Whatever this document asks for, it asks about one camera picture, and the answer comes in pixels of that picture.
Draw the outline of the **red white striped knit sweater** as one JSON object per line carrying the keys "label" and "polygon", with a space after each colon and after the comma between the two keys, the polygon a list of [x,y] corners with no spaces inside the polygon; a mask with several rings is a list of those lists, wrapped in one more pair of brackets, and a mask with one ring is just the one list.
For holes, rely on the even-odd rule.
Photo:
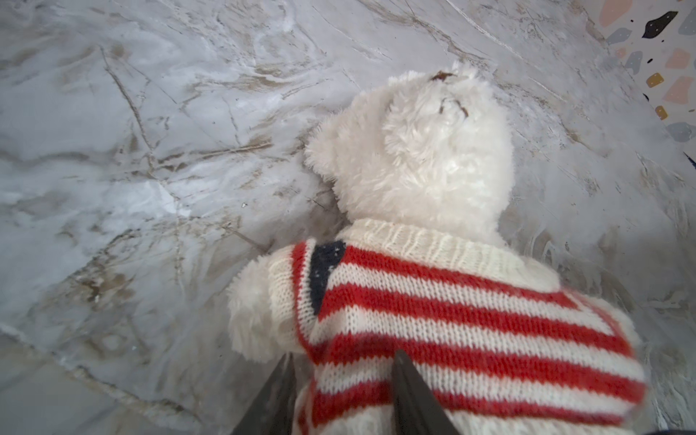
{"label": "red white striped knit sweater", "polygon": [[268,259],[275,338],[313,373],[300,434],[389,434],[408,355],[463,434],[624,434],[645,398],[631,320],[536,260],[362,219]]}

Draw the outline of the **white plush teddy bear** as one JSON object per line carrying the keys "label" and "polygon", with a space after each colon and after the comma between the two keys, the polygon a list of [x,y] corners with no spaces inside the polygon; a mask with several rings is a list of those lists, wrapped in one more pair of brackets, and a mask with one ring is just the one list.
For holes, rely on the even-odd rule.
{"label": "white plush teddy bear", "polygon": [[[492,87],[476,69],[457,65],[408,72],[359,94],[320,125],[306,145],[306,165],[332,184],[347,228],[378,220],[514,252],[498,231],[515,183],[513,152]],[[332,243],[339,235],[313,240]],[[233,349],[259,362],[294,353],[280,348],[272,324],[268,259],[274,253],[250,262],[228,287]],[[300,434],[294,423],[291,434]]]}

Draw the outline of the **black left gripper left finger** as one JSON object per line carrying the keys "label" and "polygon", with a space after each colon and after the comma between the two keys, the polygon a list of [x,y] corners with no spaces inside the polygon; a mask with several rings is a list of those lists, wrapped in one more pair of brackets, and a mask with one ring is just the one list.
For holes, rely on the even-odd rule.
{"label": "black left gripper left finger", "polygon": [[231,435],[288,435],[293,431],[297,375],[294,357],[284,355]]}

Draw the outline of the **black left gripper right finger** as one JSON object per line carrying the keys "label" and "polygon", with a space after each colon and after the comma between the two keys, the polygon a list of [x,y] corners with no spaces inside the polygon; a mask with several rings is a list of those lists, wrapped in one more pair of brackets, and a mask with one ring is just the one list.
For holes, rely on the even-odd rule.
{"label": "black left gripper right finger", "polygon": [[433,392],[413,361],[397,350],[391,368],[394,433],[400,435],[457,435]]}

